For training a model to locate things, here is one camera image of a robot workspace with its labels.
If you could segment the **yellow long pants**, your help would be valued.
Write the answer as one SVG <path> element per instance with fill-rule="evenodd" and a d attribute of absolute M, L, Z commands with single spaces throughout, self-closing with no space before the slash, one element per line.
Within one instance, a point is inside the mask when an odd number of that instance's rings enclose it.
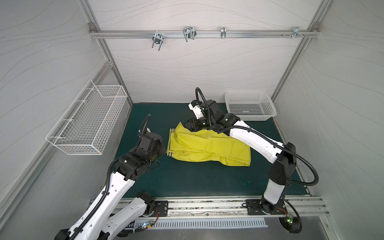
<path fill-rule="evenodd" d="M 170 129 L 167 155 L 178 161 L 215 161 L 229 167 L 249 167 L 251 148 L 245 143 L 212 130 L 191 132 L 179 123 Z"/>

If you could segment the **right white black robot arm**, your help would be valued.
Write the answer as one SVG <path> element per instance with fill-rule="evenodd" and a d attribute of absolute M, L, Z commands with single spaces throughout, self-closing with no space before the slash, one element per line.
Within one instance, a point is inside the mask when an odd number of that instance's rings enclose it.
<path fill-rule="evenodd" d="M 216 101 L 208 100 L 205 104 L 194 100 L 188 107 L 195 116 L 184 124 L 185 128 L 191 132 L 223 130 L 225 135 L 245 143 L 272 164 L 260 206 L 265 214 L 273 214 L 296 168 L 296 157 L 285 151 L 289 148 L 254 130 L 239 117 L 224 114 Z"/>

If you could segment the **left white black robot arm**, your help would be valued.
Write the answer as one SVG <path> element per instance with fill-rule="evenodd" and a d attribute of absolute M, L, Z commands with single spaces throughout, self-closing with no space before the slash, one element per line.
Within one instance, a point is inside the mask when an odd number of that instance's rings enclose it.
<path fill-rule="evenodd" d="M 165 151 L 163 139 L 155 133 L 141 134 L 135 147 L 108 168 L 106 182 L 95 201 L 69 229 L 60 230 L 56 240 L 112 240 L 131 222 L 149 216 L 155 197 L 141 191 L 118 213 L 113 210 L 125 193 Z"/>

